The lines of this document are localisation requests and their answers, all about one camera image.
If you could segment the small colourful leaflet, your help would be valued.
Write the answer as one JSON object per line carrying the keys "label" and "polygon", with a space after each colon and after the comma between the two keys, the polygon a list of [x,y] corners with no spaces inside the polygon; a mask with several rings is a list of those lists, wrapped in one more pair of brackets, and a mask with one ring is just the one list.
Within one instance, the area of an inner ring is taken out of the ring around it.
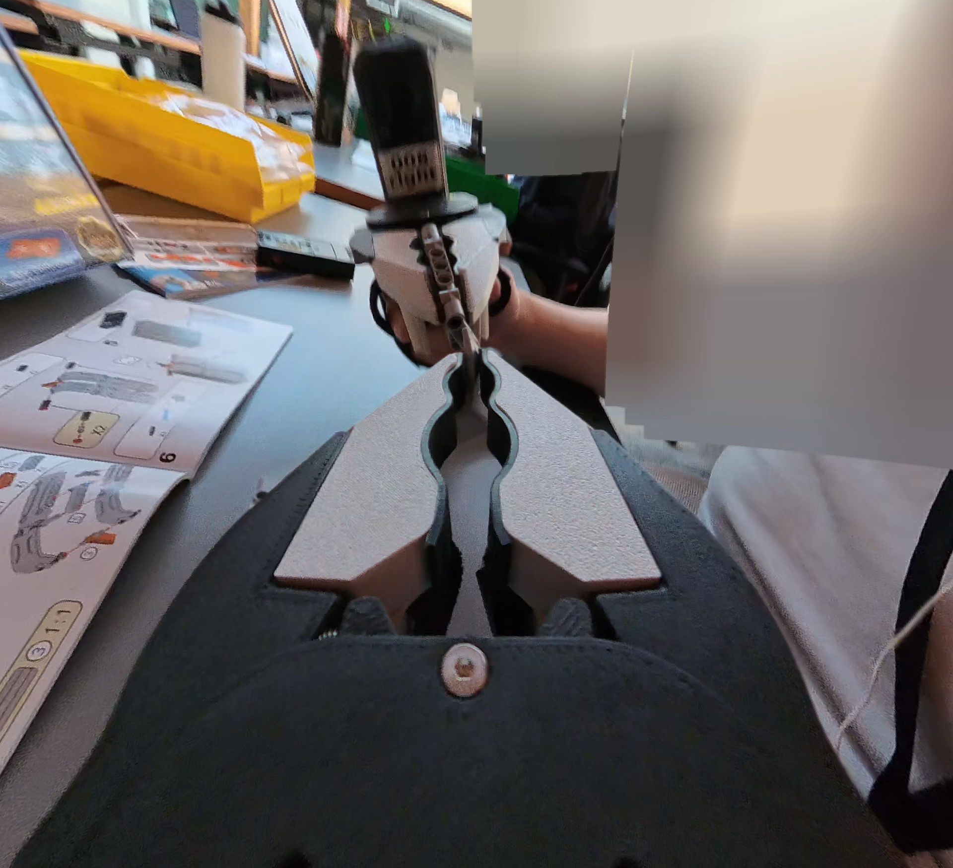
{"label": "small colourful leaflet", "polygon": [[303,274],[261,266],[257,231],[229,221],[119,215],[132,259],[116,271],[159,296],[191,301],[303,281]]}

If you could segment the yellow storage bin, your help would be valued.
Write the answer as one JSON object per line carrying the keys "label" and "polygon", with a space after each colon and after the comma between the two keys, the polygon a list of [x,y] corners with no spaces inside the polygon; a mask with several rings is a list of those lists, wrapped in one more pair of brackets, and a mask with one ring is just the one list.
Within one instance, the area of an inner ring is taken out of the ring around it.
{"label": "yellow storage bin", "polygon": [[166,112],[165,93],[194,92],[127,76],[117,67],[52,53],[19,55],[94,176],[239,222],[257,222],[296,205],[315,186],[314,173],[266,182],[239,139]]}

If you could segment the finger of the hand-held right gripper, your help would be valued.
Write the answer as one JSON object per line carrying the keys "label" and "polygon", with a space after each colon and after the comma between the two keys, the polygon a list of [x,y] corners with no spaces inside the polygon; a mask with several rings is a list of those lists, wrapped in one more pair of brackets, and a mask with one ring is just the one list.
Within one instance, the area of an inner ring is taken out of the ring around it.
{"label": "finger of the hand-held right gripper", "polygon": [[[441,329],[445,335],[446,332],[435,313],[435,296],[423,255],[421,230],[370,228],[368,232],[373,249],[370,265],[375,282],[371,308],[375,324],[395,340],[383,309],[382,296],[386,294],[399,304],[412,347],[416,351],[425,351],[428,348],[428,326]],[[413,362],[409,351],[396,344]]]}
{"label": "finger of the hand-held right gripper", "polygon": [[489,338],[489,307],[499,271],[499,244],[509,241],[506,216],[498,208],[478,208],[445,225],[445,242],[461,305],[479,341]]}

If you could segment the white instruction booklet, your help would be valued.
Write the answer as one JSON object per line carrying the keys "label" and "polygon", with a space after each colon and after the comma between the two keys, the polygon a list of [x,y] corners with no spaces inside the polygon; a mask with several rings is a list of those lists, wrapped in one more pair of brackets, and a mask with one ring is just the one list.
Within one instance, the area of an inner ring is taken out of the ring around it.
{"label": "white instruction booklet", "polygon": [[292,327],[141,291],[1,366],[1,764]]}

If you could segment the black office chair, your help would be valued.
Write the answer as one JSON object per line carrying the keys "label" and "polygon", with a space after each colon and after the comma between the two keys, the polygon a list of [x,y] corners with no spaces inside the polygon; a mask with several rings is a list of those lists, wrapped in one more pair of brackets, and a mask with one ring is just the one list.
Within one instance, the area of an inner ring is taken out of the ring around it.
{"label": "black office chair", "polygon": [[607,304],[617,171],[518,176],[512,252],[532,292],[578,308]]}

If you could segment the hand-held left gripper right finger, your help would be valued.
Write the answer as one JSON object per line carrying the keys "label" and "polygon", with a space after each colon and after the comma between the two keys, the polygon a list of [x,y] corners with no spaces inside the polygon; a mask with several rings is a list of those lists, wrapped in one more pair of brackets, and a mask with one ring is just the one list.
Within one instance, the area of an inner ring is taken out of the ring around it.
{"label": "hand-held left gripper right finger", "polygon": [[661,586],[593,430],[491,350],[480,354],[491,485],[480,591],[494,634],[533,634],[563,599]]}

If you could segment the person's torso in light shirt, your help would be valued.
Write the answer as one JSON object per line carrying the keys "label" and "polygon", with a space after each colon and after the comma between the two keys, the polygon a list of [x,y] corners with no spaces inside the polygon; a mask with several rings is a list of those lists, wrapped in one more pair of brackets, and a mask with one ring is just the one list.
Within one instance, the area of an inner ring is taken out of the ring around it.
{"label": "person's torso in light shirt", "polygon": [[700,518],[909,866],[951,866],[951,471],[731,446]]}

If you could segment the grey desk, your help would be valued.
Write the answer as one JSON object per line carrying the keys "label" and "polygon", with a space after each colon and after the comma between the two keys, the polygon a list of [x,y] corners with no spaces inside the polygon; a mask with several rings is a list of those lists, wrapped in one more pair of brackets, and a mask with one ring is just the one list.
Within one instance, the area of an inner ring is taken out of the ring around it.
{"label": "grey desk", "polygon": [[300,278],[173,302],[288,325],[292,337],[192,482],[150,519],[2,773],[2,866],[83,766],[154,627],[209,549],[259,493],[417,377],[372,320],[371,281],[359,266],[351,284]]}

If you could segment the black battery box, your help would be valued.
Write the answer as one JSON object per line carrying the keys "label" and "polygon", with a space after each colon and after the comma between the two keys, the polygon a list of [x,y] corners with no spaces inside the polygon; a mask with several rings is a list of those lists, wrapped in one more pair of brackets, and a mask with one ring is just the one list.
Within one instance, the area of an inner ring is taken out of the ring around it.
{"label": "black battery box", "polygon": [[270,230],[256,232],[256,261],[284,273],[340,281],[351,281],[355,269],[345,245]]}

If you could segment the grey toy beam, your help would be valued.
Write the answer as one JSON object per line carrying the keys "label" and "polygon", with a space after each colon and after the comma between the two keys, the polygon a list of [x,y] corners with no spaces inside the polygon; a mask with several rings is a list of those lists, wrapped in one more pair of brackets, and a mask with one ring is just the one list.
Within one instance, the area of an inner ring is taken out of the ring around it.
{"label": "grey toy beam", "polygon": [[459,285],[443,232],[434,222],[428,222],[421,230],[420,239],[435,296],[437,321],[443,326],[451,347],[470,358],[478,349],[475,320]]}

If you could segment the printed sheet on stand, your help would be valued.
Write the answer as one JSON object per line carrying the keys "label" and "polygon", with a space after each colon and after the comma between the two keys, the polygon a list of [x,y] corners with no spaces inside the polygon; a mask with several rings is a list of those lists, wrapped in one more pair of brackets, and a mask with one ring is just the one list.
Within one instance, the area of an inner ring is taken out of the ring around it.
{"label": "printed sheet on stand", "polygon": [[316,103],[319,62],[315,46],[296,0],[271,0],[272,16],[294,79],[309,102]]}

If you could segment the clear plastic bags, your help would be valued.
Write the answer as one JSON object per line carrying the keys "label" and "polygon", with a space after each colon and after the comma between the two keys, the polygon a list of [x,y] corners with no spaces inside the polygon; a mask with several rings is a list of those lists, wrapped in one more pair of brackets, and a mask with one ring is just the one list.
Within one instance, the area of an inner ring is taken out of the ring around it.
{"label": "clear plastic bags", "polygon": [[165,93],[152,103],[197,124],[239,139],[250,147],[257,170],[266,182],[286,182],[314,173],[312,146],[304,134],[264,122],[247,112],[184,93]]}

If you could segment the green storage bin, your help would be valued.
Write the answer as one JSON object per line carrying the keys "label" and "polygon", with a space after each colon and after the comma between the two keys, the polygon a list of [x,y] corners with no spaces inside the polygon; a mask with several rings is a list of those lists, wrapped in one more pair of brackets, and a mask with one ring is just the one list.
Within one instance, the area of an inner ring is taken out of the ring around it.
{"label": "green storage bin", "polygon": [[447,185],[451,193],[473,195],[480,204],[489,204],[501,210],[507,220],[518,213],[519,188],[511,185],[504,175],[484,171],[482,161],[445,154]]}

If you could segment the white bottle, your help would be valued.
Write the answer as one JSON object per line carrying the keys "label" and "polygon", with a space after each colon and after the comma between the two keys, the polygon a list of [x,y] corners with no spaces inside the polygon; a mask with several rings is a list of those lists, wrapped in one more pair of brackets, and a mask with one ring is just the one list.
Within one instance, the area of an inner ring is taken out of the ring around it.
{"label": "white bottle", "polygon": [[246,38],[227,0],[205,4],[199,17],[202,91],[215,102],[244,111]]}

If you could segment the blue toy robot box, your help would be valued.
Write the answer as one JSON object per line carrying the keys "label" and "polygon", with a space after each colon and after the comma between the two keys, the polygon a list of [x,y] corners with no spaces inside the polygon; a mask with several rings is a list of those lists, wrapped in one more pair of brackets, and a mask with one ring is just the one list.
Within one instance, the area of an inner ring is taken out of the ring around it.
{"label": "blue toy robot box", "polygon": [[1,33],[1,298],[131,259],[121,225]]}

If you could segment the person's right hand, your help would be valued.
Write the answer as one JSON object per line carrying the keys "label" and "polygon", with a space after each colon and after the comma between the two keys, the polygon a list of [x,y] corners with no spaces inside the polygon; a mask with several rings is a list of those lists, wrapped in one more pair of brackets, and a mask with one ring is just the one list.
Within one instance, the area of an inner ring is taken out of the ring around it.
{"label": "person's right hand", "polygon": [[[547,299],[513,287],[504,309],[490,319],[490,347],[525,369],[553,371],[554,336],[560,326],[562,307]],[[409,351],[421,366],[434,365],[453,352],[449,339],[439,329],[428,326],[428,348],[416,351],[399,304],[383,294],[383,309],[395,341]]]}

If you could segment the black carton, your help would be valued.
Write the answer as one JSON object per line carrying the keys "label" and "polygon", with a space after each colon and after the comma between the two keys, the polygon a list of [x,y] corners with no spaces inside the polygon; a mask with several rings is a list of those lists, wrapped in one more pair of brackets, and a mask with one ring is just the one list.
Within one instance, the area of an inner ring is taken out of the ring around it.
{"label": "black carton", "polygon": [[340,147],[350,73],[350,48],[334,30],[327,29],[319,57],[314,136],[321,145]]}

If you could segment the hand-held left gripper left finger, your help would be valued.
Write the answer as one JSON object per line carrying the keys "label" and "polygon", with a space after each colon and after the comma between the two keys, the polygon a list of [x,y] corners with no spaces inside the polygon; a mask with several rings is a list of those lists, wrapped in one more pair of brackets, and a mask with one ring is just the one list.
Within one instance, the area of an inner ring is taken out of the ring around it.
{"label": "hand-held left gripper left finger", "polygon": [[353,426],[274,571],[375,598],[409,634],[445,634],[459,593],[442,466],[458,445],[453,353]]}

